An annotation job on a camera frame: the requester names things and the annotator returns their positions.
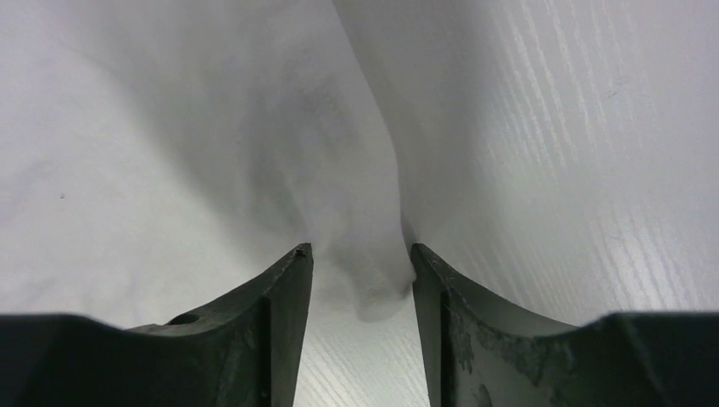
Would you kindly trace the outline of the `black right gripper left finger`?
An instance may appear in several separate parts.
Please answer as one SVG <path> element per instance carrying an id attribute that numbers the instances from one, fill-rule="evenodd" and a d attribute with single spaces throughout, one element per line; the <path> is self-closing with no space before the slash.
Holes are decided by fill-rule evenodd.
<path id="1" fill-rule="evenodd" d="M 313 279 L 308 243 L 163 325 L 3 315 L 4 406 L 290 406 Z"/>

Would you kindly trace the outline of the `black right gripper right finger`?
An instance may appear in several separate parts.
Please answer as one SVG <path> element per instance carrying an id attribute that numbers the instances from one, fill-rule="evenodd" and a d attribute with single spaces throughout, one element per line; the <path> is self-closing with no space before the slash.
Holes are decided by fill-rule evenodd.
<path id="1" fill-rule="evenodd" d="M 575 327 L 510 302 L 423 244 L 410 254 L 433 406 L 715 406 L 715 312 L 613 313 Z"/>

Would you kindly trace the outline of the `white t-shirt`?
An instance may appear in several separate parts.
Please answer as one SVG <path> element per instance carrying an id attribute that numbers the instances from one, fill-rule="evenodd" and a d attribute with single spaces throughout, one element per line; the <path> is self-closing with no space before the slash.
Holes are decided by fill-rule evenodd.
<path id="1" fill-rule="evenodd" d="M 316 315 L 401 309 L 394 151 L 332 2 L 2 2 L 2 311 L 160 322 L 306 242 Z"/>

